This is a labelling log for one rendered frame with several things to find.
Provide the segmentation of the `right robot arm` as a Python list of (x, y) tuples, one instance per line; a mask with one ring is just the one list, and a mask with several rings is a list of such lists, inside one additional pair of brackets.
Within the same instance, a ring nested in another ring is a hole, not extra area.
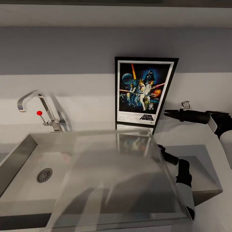
[(232, 169), (232, 118), (222, 111), (192, 111), (189, 101), (181, 102), (183, 109), (165, 110), (164, 115), (180, 121), (208, 124), (223, 146), (230, 168)]

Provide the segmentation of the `poster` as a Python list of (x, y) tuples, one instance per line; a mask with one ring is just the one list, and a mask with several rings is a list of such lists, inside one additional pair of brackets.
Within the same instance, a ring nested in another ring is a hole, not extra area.
[(156, 127), (179, 58), (115, 57), (115, 123)]

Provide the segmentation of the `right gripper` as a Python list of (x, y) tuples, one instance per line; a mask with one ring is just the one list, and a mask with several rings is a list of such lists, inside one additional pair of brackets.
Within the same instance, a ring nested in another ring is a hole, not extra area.
[(164, 115), (168, 117), (175, 118), (180, 121), (191, 121), (197, 123), (199, 119), (199, 111), (190, 111), (186, 110), (184, 111), (183, 109), (178, 110), (165, 110)]

